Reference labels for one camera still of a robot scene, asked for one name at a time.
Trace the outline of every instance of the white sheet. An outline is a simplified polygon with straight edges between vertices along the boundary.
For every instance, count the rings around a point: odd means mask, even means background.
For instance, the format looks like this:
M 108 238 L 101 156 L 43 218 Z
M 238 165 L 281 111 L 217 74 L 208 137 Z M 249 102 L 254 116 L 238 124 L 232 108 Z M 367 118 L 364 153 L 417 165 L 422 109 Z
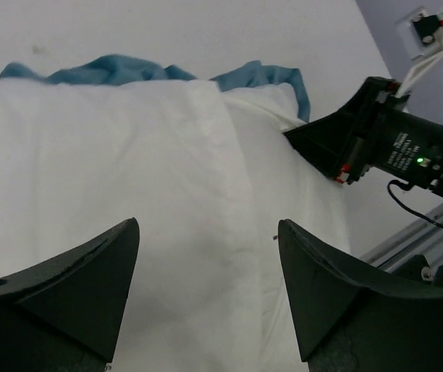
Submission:
M 0 81 L 0 277 L 135 216 L 113 370 L 302 370 L 272 237 L 291 218 L 347 250 L 341 193 L 279 132 L 292 100 L 252 93 Z
M 280 219 L 292 219 L 324 242 L 350 253 L 342 187 L 307 163 L 279 131 L 302 122 L 285 86 L 223 93 L 254 189 L 263 288 L 263 371 L 302 372 L 279 262 Z

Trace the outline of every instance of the blue cloth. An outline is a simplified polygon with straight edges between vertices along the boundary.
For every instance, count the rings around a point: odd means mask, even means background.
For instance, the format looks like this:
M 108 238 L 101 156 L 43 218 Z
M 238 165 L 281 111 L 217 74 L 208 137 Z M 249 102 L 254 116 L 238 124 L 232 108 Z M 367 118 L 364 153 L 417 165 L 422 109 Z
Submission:
M 194 80 L 196 77 L 176 66 L 163 68 L 159 64 L 122 55 L 100 57 L 82 66 L 60 70 L 49 76 L 39 75 L 27 66 L 8 64 L 0 78 L 25 78 L 46 84 L 122 85 L 147 80 Z M 254 60 L 244 66 L 213 77 L 221 91 L 235 88 L 255 88 L 267 84 L 288 83 L 293 86 L 299 103 L 299 118 L 308 122 L 310 103 L 302 75 L 297 68 L 263 66 Z

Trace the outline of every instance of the white surface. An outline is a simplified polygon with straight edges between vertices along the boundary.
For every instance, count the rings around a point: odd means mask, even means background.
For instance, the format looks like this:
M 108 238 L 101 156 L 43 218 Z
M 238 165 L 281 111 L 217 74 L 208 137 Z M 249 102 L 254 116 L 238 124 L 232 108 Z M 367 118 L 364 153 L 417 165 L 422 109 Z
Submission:
M 351 251 L 360 257 L 414 222 L 417 217 L 405 212 L 388 195 L 386 186 L 395 177 L 372 168 L 359 182 L 345 187 Z M 396 195 L 410 208 L 428 213 L 443 199 L 427 190 L 414 188 Z
M 49 74 L 106 53 L 200 78 L 256 59 L 298 67 L 313 118 L 386 74 L 354 0 L 0 0 L 0 70 L 17 60 Z
M 291 218 L 348 251 L 347 227 L 341 189 L 279 132 L 296 111 L 275 89 L 0 81 L 0 277 L 134 216 L 113 370 L 302 370 L 272 237 Z

